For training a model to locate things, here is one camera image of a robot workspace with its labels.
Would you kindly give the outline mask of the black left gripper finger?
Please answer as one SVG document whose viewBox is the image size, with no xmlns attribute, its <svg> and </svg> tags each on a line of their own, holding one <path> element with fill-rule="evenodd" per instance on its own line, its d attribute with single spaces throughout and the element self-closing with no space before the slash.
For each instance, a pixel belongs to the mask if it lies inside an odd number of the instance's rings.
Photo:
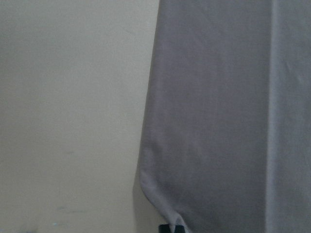
<svg viewBox="0 0 311 233">
<path fill-rule="evenodd" d="M 159 233 L 186 233 L 182 225 L 161 224 L 158 226 Z"/>
</svg>

